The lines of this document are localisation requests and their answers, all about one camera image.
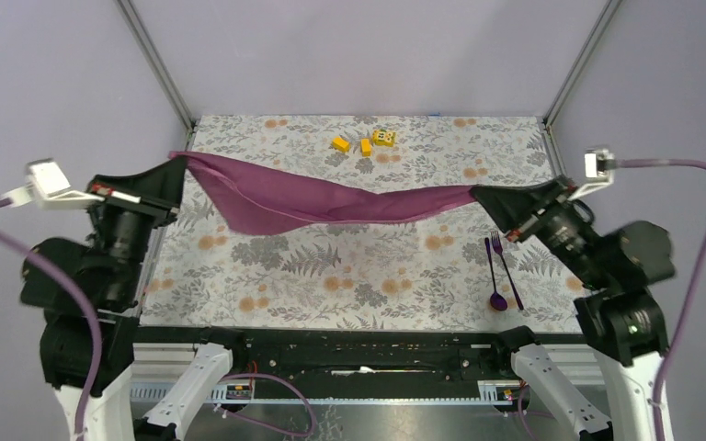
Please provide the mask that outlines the purple cloth napkin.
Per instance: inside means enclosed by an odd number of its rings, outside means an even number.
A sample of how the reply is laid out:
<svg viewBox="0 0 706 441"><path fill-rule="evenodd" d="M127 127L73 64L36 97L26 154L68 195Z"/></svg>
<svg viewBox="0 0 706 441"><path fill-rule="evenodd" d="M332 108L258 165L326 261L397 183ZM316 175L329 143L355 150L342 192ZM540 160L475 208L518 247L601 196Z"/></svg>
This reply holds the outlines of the purple cloth napkin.
<svg viewBox="0 0 706 441"><path fill-rule="evenodd" d="M404 224L474 202L469 186L373 193L220 155L172 152L233 232L276 235L312 224Z"/></svg>

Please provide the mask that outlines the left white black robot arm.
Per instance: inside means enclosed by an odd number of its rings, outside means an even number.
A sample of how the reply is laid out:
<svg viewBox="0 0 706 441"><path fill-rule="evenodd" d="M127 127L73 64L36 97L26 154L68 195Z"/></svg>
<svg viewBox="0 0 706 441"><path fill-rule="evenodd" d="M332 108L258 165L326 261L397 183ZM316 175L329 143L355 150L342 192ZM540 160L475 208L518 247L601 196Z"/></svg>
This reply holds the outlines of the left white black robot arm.
<svg viewBox="0 0 706 441"><path fill-rule="evenodd" d="M44 312L40 362L74 440L182 439L212 388L247 369L242 335L215 334L151 411L131 413L143 263L153 232L177 218L187 166L178 156L137 175L96 175L83 191L53 160L26 168L29 200L84 210L93 227L86 243L32 247L22 269L20 300Z"/></svg>

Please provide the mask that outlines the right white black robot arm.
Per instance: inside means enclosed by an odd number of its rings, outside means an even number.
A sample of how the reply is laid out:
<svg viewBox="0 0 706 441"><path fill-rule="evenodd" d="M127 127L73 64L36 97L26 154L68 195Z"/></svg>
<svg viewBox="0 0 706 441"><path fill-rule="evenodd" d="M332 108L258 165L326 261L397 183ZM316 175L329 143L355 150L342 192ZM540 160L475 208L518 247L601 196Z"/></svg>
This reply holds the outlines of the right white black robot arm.
<svg viewBox="0 0 706 441"><path fill-rule="evenodd" d="M637 220L600 235L578 193L564 176L531 187L471 189L507 240L539 240L586 289L574 302L575 317L604 379L609 411L583 396L526 326L498 334L492 370L523 380L574 440L668 439L667 419L656 419L653 410L663 397L656 378L669 344L649 288L675 275L669 234Z"/></svg>

